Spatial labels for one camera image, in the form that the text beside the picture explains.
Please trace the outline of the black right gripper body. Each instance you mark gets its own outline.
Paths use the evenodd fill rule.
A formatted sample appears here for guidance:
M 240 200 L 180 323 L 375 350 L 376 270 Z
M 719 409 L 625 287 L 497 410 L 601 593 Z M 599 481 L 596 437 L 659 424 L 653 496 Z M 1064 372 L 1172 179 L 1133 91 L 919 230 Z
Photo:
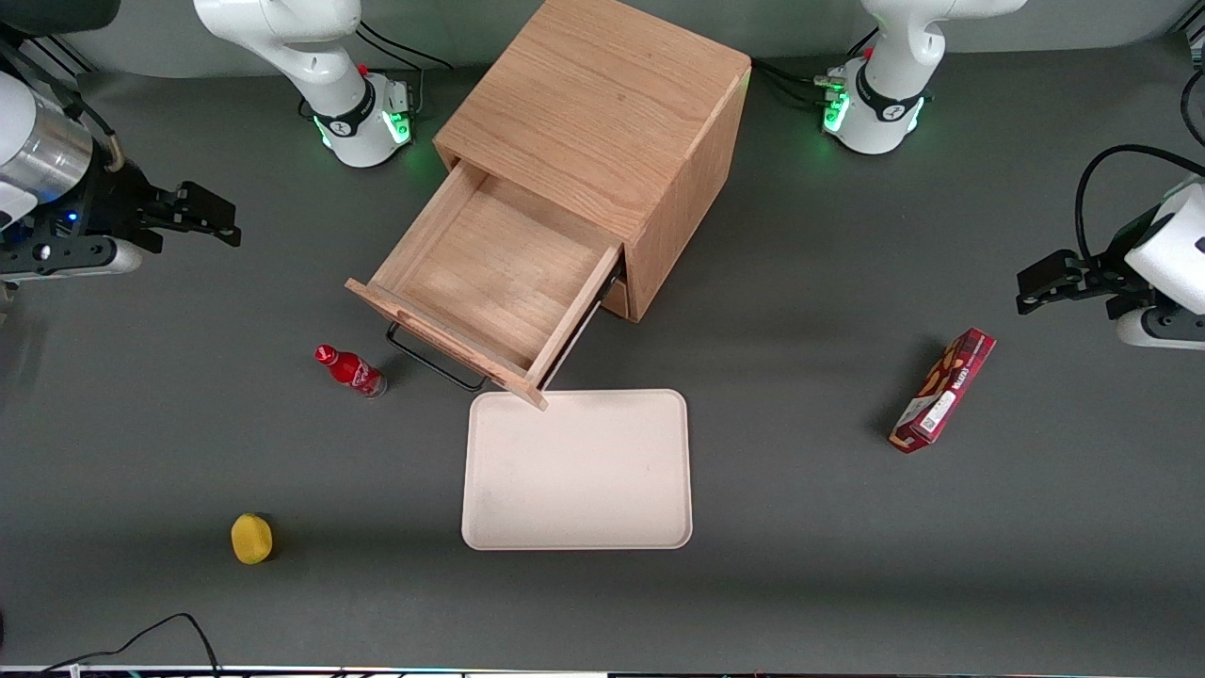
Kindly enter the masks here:
M 54 201 L 2 206 L 4 276 L 123 275 L 159 253 L 154 218 L 178 214 L 178 188 L 152 185 L 141 169 L 94 170 Z

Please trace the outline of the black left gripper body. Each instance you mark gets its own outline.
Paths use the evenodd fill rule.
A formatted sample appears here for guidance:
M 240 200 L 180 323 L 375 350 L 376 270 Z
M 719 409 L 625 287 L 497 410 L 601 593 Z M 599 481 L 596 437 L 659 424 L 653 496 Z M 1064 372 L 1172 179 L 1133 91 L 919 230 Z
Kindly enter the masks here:
M 1169 216 L 1158 218 L 1157 210 L 1145 211 L 1125 226 L 1119 228 L 1110 244 L 1098 253 L 1092 253 L 1087 241 L 1087 228 L 1081 226 L 1081 258 L 1084 261 L 1081 297 L 1106 297 L 1106 313 L 1110 318 L 1119 318 L 1135 309 L 1159 309 L 1170 313 L 1174 309 L 1171 297 L 1145 278 L 1145 275 L 1125 263 L 1127 254 L 1148 241 L 1160 231 Z

